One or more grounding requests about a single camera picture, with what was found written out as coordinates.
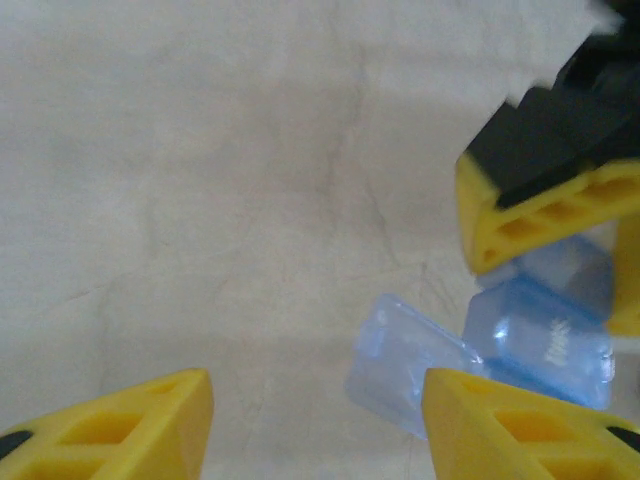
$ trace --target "black plastic piece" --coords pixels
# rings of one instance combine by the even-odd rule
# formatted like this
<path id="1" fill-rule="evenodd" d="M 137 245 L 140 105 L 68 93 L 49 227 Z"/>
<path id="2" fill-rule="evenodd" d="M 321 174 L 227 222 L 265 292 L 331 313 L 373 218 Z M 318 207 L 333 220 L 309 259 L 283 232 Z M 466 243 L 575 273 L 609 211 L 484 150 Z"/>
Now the black plastic piece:
<path id="1" fill-rule="evenodd" d="M 20 430 L 0 437 L 0 460 L 33 437 L 33 432 Z"/>
<path id="2" fill-rule="evenodd" d="M 633 448 L 636 452 L 640 453 L 640 434 L 622 427 L 609 427 L 607 430 Z"/>
<path id="3" fill-rule="evenodd" d="M 593 92 L 531 88 L 468 147 L 506 209 L 611 160 L 640 157 L 639 109 Z"/>
<path id="4" fill-rule="evenodd" d="M 640 33 L 591 35 L 562 67 L 555 87 L 591 91 L 640 106 Z"/>

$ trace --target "white surface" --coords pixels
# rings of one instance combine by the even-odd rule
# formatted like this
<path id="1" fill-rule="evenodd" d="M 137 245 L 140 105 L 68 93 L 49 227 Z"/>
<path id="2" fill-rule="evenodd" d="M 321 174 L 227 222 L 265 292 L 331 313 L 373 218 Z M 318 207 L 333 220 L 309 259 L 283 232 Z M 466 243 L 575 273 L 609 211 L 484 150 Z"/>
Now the white surface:
<path id="1" fill-rule="evenodd" d="M 461 328 L 454 162 L 588 3 L 2 2 L 0 427 L 203 366 L 206 479 L 433 478 L 351 342 L 382 291 Z"/>

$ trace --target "transparent plastic box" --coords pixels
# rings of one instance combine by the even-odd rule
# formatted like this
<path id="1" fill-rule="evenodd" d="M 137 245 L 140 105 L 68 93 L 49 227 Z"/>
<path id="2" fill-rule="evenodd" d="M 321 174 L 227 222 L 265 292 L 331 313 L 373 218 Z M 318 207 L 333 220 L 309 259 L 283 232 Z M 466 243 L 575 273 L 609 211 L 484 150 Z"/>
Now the transparent plastic box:
<path id="1" fill-rule="evenodd" d="M 614 361 L 605 326 L 527 278 L 476 295 L 462 339 L 494 380 L 595 409 L 609 405 Z"/>
<path id="2" fill-rule="evenodd" d="M 476 295 L 463 337 L 395 295 L 381 295 L 354 344 L 349 398 L 420 438 L 429 368 L 482 375 L 580 405 L 609 404 L 614 375 L 604 325 L 530 279 Z"/>
<path id="3" fill-rule="evenodd" d="M 481 275 L 477 283 L 491 288 L 515 277 L 527 277 L 605 322 L 613 305 L 613 260 L 609 252 L 582 235 L 573 235 L 532 250 Z"/>
<path id="4" fill-rule="evenodd" d="M 428 368 L 486 375 L 482 359 L 460 339 L 395 295 L 378 297 L 354 345 L 349 398 L 420 438 Z"/>

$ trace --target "clear plastic lid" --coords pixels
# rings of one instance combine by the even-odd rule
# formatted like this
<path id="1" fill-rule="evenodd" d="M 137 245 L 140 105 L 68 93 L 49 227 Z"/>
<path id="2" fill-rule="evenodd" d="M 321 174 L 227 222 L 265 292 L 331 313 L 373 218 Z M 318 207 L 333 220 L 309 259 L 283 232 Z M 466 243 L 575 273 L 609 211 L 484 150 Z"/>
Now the clear plastic lid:
<path id="1" fill-rule="evenodd" d="M 422 389 L 429 368 L 485 375 L 482 359 L 395 295 L 378 297 L 354 345 L 345 388 L 353 402 L 426 438 Z"/>

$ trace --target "blue plastic case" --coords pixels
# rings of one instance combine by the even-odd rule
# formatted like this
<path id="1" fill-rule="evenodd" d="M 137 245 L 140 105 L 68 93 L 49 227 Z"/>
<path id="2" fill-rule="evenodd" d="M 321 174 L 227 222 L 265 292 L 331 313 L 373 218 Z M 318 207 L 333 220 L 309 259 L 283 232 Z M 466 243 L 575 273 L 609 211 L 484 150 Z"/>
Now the blue plastic case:
<path id="1" fill-rule="evenodd" d="M 428 368 L 486 375 L 482 359 L 395 295 L 378 297 L 354 345 L 345 388 L 349 398 L 420 438 L 422 388 Z"/>
<path id="2" fill-rule="evenodd" d="M 527 278 L 476 295 L 462 339 L 494 380 L 595 409 L 609 405 L 614 361 L 605 326 Z"/>
<path id="3" fill-rule="evenodd" d="M 611 255 L 581 235 L 532 250 L 477 278 L 483 289 L 527 277 L 605 322 L 613 306 Z"/>

